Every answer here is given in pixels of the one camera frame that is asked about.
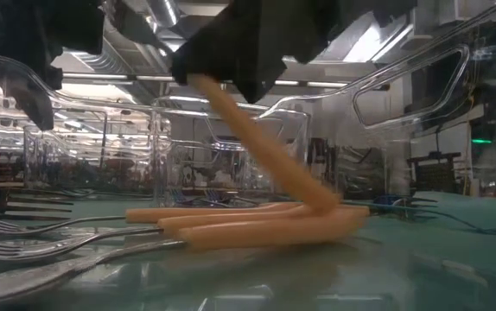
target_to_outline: green light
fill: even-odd
[[[486,139],[473,139],[471,142],[473,143],[492,143],[492,141]]]

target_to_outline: table surface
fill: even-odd
[[[430,209],[496,227],[496,199],[419,193]],[[149,201],[83,201],[72,218],[123,215]],[[84,224],[85,233],[122,222]],[[127,239],[125,244],[141,243]],[[75,252],[122,247],[116,239]],[[0,273],[11,270],[0,265]],[[425,223],[370,218],[337,244],[288,250],[154,253],[101,265],[24,301],[27,310],[496,310],[496,236],[439,217]]]

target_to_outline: fork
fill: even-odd
[[[124,220],[124,219],[125,216],[91,217],[91,218],[69,220],[54,225],[42,225],[42,226],[19,226],[0,220],[0,236],[8,236],[8,237],[16,237],[16,238],[31,237],[45,232],[51,232],[53,230],[60,229],[69,225],[75,225],[90,221],[112,221],[112,220]]]
[[[160,233],[161,228],[128,228],[101,232],[88,237],[68,238],[61,241],[35,245],[0,243],[0,263],[36,263],[56,259],[80,247],[104,238],[115,238],[134,234]]]
[[[0,219],[11,220],[68,220],[69,218],[55,217],[55,216],[36,216],[36,215],[16,215],[7,214],[6,212],[42,212],[42,213],[70,213],[71,210],[60,208],[47,208],[47,207],[32,207],[32,206],[14,206],[14,203],[32,203],[32,204],[50,204],[61,206],[72,206],[73,203],[63,202],[61,200],[42,200],[42,199],[29,199],[10,196],[9,189],[0,189]]]

